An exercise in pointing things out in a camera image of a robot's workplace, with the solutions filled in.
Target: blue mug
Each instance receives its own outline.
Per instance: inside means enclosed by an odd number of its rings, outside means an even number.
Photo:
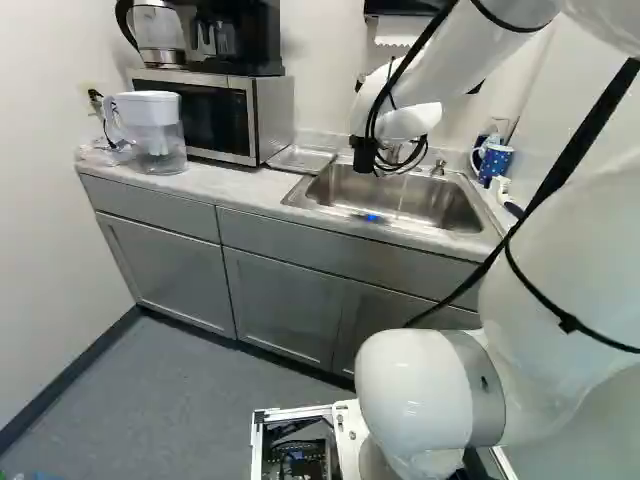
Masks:
[[[498,175],[504,175],[507,173],[515,150],[513,147],[507,145],[498,145],[490,143],[487,145],[487,153],[484,156],[480,171],[478,172],[478,182],[489,188],[491,179]]]

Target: countertop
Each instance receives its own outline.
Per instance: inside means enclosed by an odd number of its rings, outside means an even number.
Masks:
[[[138,173],[126,165],[108,167],[78,161],[76,170],[82,174],[220,207],[476,263],[482,262],[495,247],[486,242],[480,243],[469,234],[438,231],[437,235],[434,235],[429,229],[419,232],[398,230],[384,225],[343,219],[326,213],[282,205],[281,200],[303,178],[303,175],[275,171],[268,167],[247,169],[222,166],[222,164],[189,162],[188,170],[181,174],[153,176]],[[491,221],[496,223],[495,218],[491,218]],[[498,241],[499,236],[496,235],[496,244]]]

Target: floor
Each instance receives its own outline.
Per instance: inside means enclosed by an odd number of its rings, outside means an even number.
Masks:
[[[142,318],[0,459],[0,470],[65,480],[248,480],[254,409],[353,396]]]

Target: baseboard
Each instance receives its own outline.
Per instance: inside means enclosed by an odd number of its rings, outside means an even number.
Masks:
[[[131,308],[0,430],[0,457],[58,400],[64,391],[136,323],[140,309]]]

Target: stainless steel sink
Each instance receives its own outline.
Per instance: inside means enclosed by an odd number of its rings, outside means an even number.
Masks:
[[[477,204],[477,193],[460,173],[432,176],[416,169],[377,178],[354,172],[350,159],[341,157],[317,177],[303,179],[282,203],[411,230],[477,235],[492,229],[470,198]]]

